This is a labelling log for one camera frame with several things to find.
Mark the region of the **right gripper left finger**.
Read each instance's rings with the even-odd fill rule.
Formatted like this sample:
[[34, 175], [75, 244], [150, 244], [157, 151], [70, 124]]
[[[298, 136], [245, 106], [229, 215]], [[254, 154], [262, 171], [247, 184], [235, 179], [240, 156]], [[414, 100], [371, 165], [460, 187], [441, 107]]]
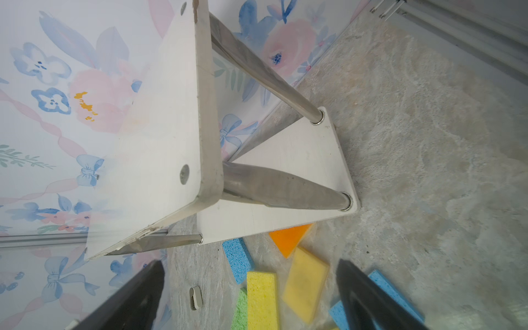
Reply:
[[162, 297], [164, 277], [162, 262], [150, 262], [74, 328], [152, 329]]

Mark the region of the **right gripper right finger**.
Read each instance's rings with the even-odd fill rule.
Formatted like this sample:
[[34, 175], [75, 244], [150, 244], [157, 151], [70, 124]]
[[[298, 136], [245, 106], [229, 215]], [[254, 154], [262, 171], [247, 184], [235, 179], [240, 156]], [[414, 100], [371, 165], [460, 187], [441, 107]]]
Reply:
[[352, 262], [341, 259], [336, 282], [351, 329], [425, 329]]

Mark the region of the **pale yellow orange-backed sponge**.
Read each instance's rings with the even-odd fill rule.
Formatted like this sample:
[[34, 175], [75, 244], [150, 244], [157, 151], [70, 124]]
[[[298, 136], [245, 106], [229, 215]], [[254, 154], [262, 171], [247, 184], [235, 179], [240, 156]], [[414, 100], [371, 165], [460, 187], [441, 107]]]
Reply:
[[282, 294], [282, 301], [307, 325], [315, 318], [329, 265], [297, 247]]

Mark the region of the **orange sponge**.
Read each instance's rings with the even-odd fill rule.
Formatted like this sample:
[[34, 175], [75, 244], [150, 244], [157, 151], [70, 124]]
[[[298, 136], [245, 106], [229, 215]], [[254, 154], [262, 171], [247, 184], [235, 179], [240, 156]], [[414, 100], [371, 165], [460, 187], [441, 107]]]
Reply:
[[297, 227], [277, 230], [269, 233], [276, 247], [285, 259], [289, 258], [295, 248], [299, 245], [313, 224], [300, 225]]

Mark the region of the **yellow cellulose sponge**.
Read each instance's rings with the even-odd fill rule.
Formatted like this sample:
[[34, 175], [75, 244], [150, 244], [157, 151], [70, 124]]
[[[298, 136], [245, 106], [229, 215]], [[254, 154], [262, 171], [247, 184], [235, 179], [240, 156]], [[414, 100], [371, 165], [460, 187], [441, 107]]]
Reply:
[[280, 329], [277, 276], [269, 272], [247, 274], [247, 327]]

